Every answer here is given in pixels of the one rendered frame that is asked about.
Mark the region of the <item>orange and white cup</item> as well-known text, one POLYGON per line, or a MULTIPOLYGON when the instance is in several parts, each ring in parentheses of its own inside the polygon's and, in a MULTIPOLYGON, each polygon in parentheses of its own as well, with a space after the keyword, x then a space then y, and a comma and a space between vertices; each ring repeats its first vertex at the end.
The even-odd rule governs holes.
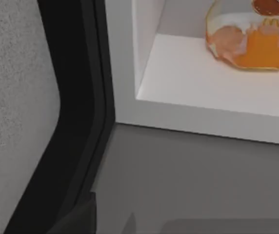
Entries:
POLYGON ((238 69, 279 70, 279 0, 214 0, 205 41, 214 58, 238 69))

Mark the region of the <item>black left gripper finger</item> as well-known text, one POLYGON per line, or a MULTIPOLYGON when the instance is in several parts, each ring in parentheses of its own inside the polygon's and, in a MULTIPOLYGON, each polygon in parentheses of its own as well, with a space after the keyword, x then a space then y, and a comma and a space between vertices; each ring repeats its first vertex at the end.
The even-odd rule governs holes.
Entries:
POLYGON ((96 193, 90 192, 87 199, 60 219, 47 234, 96 234, 96 193))

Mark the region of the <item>pale microwave oven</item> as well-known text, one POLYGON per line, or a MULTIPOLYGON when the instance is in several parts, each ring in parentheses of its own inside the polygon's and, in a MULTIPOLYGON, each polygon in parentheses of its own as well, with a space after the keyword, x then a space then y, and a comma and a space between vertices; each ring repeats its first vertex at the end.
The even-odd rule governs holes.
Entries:
POLYGON ((279 144, 279 71, 213 58, 214 0, 105 0, 119 123, 279 144))

